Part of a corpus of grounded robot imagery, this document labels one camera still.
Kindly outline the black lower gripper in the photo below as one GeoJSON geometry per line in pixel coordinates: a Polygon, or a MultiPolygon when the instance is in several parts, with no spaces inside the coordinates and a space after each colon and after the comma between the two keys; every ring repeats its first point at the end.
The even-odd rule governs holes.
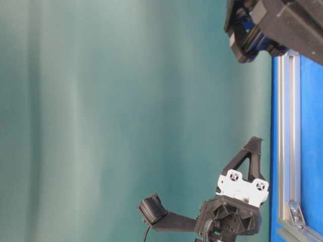
{"type": "Polygon", "coordinates": [[[200,241],[235,241],[239,235],[254,235],[261,225],[260,206],[268,198],[268,182],[260,172],[262,138],[248,143],[224,167],[216,196],[205,201],[194,231],[200,241]],[[249,159],[248,181],[237,171],[249,159]]]}

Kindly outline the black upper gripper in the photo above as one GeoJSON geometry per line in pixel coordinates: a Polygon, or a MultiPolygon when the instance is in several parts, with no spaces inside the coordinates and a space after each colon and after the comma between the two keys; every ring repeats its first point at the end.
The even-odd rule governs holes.
{"type": "Polygon", "coordinates": [[[322,60],[322,1],[227,1],[224,30],[239,63],[252,62],[266,36],[322,60]]]}

